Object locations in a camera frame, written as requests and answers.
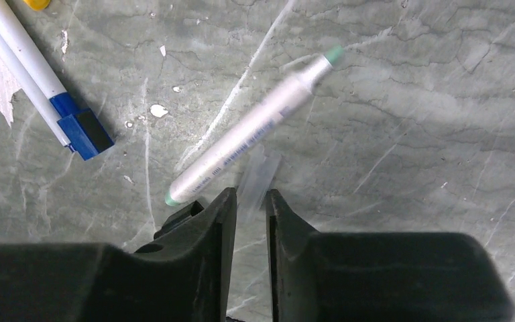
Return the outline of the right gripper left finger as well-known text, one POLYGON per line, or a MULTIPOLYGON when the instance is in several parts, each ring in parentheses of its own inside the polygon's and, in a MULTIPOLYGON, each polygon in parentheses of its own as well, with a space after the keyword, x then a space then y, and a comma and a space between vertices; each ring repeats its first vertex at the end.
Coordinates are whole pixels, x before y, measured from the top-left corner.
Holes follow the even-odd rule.
POLYGON ((235 226, 227 188, 173 214, 135 252, 0 244, 0 321, 224 321, 235 226))

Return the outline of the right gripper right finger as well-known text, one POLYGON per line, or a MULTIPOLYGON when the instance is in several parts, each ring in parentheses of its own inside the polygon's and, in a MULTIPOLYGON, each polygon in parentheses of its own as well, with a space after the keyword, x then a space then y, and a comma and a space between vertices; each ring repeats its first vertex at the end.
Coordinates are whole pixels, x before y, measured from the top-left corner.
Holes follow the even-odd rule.
POLYGON ((515 304, 463 233, 321 232, 265 197, 275 321, 511 321, 515 304))

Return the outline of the clear pen cap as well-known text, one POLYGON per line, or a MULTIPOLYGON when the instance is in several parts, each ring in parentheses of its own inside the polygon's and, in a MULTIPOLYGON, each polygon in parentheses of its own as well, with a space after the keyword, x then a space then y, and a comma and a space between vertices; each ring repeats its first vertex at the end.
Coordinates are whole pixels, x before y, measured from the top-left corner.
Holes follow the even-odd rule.
POLYGON ((237 188, 237 219, 240 223, 251 223, 257 217, 281 159, 279 152, 263 144, 258 144, 250 152, 237 188))

